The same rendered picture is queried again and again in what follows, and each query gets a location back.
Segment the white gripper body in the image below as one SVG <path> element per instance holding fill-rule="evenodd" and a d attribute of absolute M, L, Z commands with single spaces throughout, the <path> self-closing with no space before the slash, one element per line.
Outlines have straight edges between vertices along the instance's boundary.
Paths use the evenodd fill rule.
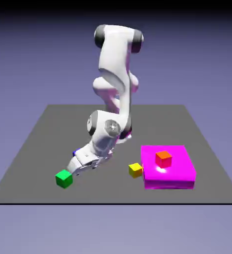
<path fill-rule="evenodd" d="M 73 157 L 66 169 L 74 176 L 82 174 L 84 171 L 94 168 L 99 161 L 99 157 L 90 150 L 77 149 L 73 151 Z"/>

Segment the small green cube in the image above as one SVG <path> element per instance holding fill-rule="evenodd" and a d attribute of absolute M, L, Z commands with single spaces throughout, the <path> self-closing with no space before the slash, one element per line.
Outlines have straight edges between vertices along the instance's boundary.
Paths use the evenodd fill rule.
<path fill-rule="evenodd" d="M 55 175 L 56 184 L 65 189 L 73 183 L 72 174 L 66 169 L 61 170 Z"/>

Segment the small yellow cube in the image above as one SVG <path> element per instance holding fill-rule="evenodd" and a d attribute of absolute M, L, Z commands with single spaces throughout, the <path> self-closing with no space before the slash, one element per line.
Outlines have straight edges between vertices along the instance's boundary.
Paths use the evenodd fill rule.
<path fill-rule="evenodd" d="M 143 167 L 139 163 L 128 165 L 128 171 L 133 178 L 138 178 L 143 175 Z"/>

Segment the small orange cube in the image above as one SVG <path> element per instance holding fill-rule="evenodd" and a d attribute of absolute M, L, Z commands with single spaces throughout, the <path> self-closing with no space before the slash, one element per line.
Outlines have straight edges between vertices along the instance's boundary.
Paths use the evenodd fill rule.
<path fill-rule="evenodd" d="M 156 153 L 155 162 L 160 168 L 167 168 L 172 165 L 172 156 L 167 151 Z"/>

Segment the large magenta box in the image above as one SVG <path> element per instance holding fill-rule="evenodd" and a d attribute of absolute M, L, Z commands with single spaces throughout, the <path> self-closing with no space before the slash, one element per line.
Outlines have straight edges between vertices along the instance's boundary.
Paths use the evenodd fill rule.
<path fill-rule="evenodd" d="M 172 165 L 160 168 L 155 162 L 157 152 L 167 151 Z M 141 162 L 146 189 L 193 189 L 196 171 L 183 145 L 142 145 Z"/>

